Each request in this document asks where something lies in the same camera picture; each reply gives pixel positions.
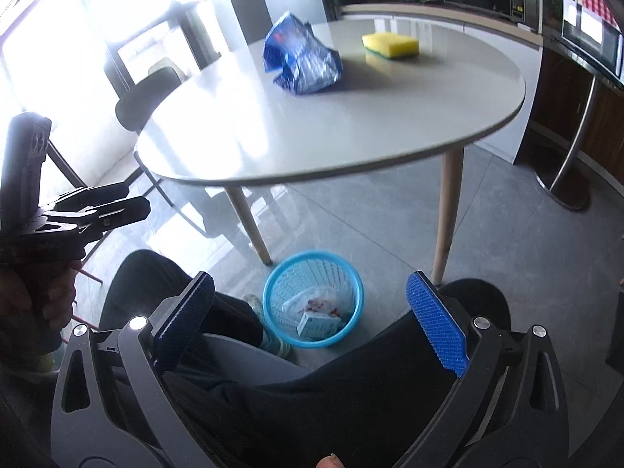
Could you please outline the person's left hand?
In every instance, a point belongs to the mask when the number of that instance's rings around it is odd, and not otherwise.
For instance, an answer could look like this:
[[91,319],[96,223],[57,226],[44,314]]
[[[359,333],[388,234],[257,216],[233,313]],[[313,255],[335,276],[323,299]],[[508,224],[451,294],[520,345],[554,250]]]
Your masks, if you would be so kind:
[[43,326],[60,332],[73,316],[80,260],[1,267],[1,317],[34,313]]

